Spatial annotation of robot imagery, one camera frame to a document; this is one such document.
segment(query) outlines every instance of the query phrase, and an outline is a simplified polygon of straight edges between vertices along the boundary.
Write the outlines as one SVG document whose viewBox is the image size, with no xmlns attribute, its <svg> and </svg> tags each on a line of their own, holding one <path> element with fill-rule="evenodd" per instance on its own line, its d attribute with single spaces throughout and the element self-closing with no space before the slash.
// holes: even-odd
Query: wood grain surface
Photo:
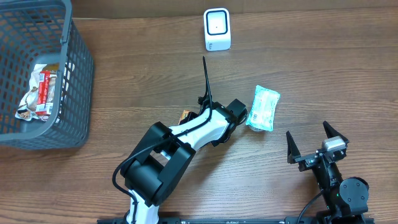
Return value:
<svg viewBox="0 0 398 224">
<path fill-rule="evenodd" d="M 278 91 L 274 131 L 240 126 L 199 151 L 161 212 L 185 218 L 284 218 L 318 193 L 286 162 L 285 132 L 302 155 L 327 120 L 351 142 L 344 178 L 370 184 L 369 212 L 397 223 L 398 8 L 231 16 L 232 48 L 206 52 L 201 16 L 75 21 L 95 58 L 90 138 L 80 149 L 0 148 L 0 223 L 94 223 L 121 217 L 129 198 L 114 168 L 157 121 L 198 111 L 205 55 L 213 99 L 251 108 L 256 85 Z M 319 200 L 308 211 L 325 209 Z"/>
<path fill-rule="evenodd" d="M 199 16 L 207 9 L 225 7 L 230 13 L 352 9 L 398 6 L 395 0 L 72 0 L 73 16 L 80 18 L 138 18 Z"/>
</svg>

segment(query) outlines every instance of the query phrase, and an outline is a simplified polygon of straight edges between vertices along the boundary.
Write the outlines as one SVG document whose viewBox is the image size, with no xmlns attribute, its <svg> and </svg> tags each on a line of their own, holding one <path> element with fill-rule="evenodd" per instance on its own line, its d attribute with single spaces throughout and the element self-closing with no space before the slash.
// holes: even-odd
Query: food package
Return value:
<svg viewBox="0 0 398 224">
<path fill-rule="evenodd" d="M 253 131 L 272 131 L 274 129 L 275 108 L 280 94 L 257 85 L 249 117 L 246 120 Z"/>
<path fill-rule="evenodd" d="M 178 124 L 181 124 L 181 121 L 184 120 L 188 116 L 189 112 L 191 112 L 191 111 L 190 110 L 184 110 L 182 112 L 180 120 L 178 121 Z"/>
<path fill-rule="evenodd" d="M 35 65 L 29 80 L 29 91 L 19 103 L 15 114 L 16 118 L 26 121 L 31 121 L 32 119 L 48 120 L 53 108 L 57 70 L 58 63 Z M 67 73 L 69 77 L 70 72 L 65 69 L 64 75 Z"/>
</svg>

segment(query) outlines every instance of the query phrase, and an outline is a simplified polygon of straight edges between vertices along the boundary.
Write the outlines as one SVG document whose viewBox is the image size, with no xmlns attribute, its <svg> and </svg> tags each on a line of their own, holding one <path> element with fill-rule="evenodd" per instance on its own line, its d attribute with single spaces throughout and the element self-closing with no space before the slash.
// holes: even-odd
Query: blue plastic package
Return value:
<svg viewBox="0 0 398 224">
<path fill-rule="evenodd" d="M 246 125 L 253 131 L 274 130 L 275 107 L 279 98 L 278 92 L 257 85 Z"/>
</svg>

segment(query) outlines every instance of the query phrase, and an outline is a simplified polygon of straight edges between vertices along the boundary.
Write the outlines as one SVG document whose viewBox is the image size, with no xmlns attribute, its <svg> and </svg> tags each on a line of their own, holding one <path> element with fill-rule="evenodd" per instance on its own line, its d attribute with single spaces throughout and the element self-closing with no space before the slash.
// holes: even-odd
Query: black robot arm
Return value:
<svg viewBox="0 0 398 224">
<path fill-rule="evenodd" d="M 321 149 L 307 156 L 301 156 L 292 135 L 286 132 L 287 162 L 298 163 L 300 172 L 311 169 L 314 173 L 328 209 L 317 213 L 318 223 L 365 223 L 369 185 L 358 177 L 343 180 L 336 162 L 346 157 L 349 140 L 326 121 L 323 127 L 328 139 L 322 142 Z"/>
</svg>

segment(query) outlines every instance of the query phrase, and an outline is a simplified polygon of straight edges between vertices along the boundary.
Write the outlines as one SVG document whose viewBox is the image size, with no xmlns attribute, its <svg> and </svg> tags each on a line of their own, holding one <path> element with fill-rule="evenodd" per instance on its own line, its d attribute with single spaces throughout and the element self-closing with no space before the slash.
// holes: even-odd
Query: wire basket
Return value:
<svg viewBox="0 0 398 224">
<path fill-rule="evenodd" d="M 82 146 L 90 123 L 94 60 L 72 21 L 70 0 L 0 3 L 0 145 Z M 46 122 L 17 119 L 36 64 L 59 63 Z"/>
</svg>

